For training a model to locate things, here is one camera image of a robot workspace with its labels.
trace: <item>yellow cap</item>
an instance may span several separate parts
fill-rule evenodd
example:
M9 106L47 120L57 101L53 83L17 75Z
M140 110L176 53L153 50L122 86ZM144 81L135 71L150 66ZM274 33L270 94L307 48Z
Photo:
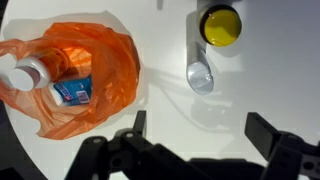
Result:
M207 41L215 46L228 46L240 35L241 20L231 10L218 10L212 13L204 24L204 35Z

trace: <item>plastic bag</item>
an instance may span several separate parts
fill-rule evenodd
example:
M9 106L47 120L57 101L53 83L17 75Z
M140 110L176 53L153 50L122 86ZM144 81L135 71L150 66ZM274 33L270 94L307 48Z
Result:
M100 24L54 23L43 37L0 43L0 56L21 59L37 48L62 49L70 58L69 69L79 77L92 74L89 105L58 107L49 89L22 92L0 81L0 98L10 107L38 119L39 136L66 139L87 132L131 104L136 96L139 58L130 36Z

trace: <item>blue label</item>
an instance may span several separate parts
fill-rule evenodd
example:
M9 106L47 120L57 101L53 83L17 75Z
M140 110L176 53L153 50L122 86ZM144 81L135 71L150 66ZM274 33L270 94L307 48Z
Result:
M53 87L60 94L63 104L67 106L87 104L90 102L92 93L91 76L84 79L58 82L55 83Z

